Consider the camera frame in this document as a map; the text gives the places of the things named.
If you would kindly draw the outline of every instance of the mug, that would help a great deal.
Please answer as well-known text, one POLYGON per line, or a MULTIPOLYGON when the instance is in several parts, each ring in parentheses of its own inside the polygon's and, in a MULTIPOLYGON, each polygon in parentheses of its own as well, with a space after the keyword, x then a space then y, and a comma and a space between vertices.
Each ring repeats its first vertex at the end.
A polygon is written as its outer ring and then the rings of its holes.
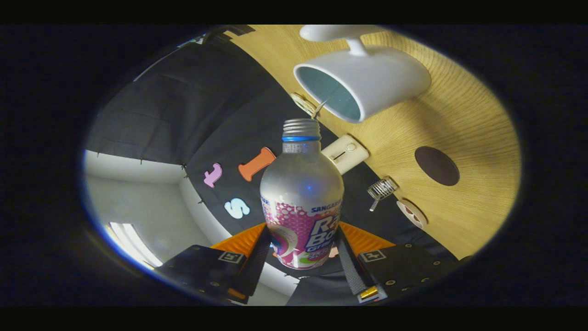
POLYGON ((345 38, 349 50, 327 53, 294 67, 304 90, 333 115, 361 123, 373 114, 429 88, 428 70, 405 52, 367 45, 360 36, 385 31, 373 25, 305 25, 300 35, 310 41, 345 38))

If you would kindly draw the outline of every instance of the wooden table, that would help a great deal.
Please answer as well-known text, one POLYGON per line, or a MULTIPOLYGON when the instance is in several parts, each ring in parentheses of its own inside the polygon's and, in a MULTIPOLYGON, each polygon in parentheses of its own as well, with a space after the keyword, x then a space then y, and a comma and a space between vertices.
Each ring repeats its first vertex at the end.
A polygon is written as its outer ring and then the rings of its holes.
MULTIPOLYGON (((294 78, 293 67, 347 49, 346 42, 306 41, 299 35, 302 25, 250 27, 255 31, 225 34, 287 93, 296 92, 316 105, 294 78)), ((317 119, 337 136, 350 134, 369 150, 367 165, 380 177, 391 176, 400 186, 396 197, 423 211, 429 221, 427 233, 458 259, 475 253, 505 221, 519 189, 519 142, 506 110, 471 73, 422 44, 392 31, 364 35, 362 41, 415 57, 429 70, 431 86, 360 124, 347 123, 325 110, 317 119), (415 160, 420 146, 447 154, 459 169, 459 182, 444 186, 428 177, 415 160)))

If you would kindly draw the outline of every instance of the bottle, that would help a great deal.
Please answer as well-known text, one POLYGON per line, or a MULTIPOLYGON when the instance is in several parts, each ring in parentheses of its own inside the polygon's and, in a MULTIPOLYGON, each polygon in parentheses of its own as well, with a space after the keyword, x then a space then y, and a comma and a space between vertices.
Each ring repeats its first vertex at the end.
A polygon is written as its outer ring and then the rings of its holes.
POLYGON ((278 260, 292 269, 313 269, 327 261, 333 246, 343 178, 320 152, 318 121, 285 121, 282 141, 282 154, 261 179, 263 213, 278 260))

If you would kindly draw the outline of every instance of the foam letter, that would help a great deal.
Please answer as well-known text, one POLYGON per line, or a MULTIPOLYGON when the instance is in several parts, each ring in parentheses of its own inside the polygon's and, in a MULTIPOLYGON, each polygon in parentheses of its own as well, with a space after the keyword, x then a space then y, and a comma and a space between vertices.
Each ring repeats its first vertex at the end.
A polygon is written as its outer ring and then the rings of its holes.
POLYGON ((275 159, 276 156, 273 155, 272 151, 267 147, 263 147, 259 155, 253 158, 253 160, 246 164, 240 164, 237 168, 246 181, 251 181, 255 173, 267 167, 275 159))
POLYGON ((222 176, 222 168, 220 164, 215 163, 212 167, 214 168, 212 173, 209 174, 208 171, 204 173, 204 184, 210 187, 214 187, 214 183, 222 176))
POLYGON ((232 217, 236 219, 242 218, 244 214, 249 215, 249 212, 251 211, 251 209, 247 207, 247 204, 245 204, 245 202, 239 198, 234 198, 231 201, 227 201, 225 203, 225 209, 232 217))

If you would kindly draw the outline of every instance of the dark circle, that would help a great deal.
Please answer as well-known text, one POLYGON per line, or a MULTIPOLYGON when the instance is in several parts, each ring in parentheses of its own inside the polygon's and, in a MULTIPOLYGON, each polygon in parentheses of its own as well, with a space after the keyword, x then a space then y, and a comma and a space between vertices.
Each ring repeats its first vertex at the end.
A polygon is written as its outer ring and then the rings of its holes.
POLYGON ((415 151, 419 167, 439 184, 453 186, 459 181, 459 170, 443 152, 433 147, 421 146, 415 151))

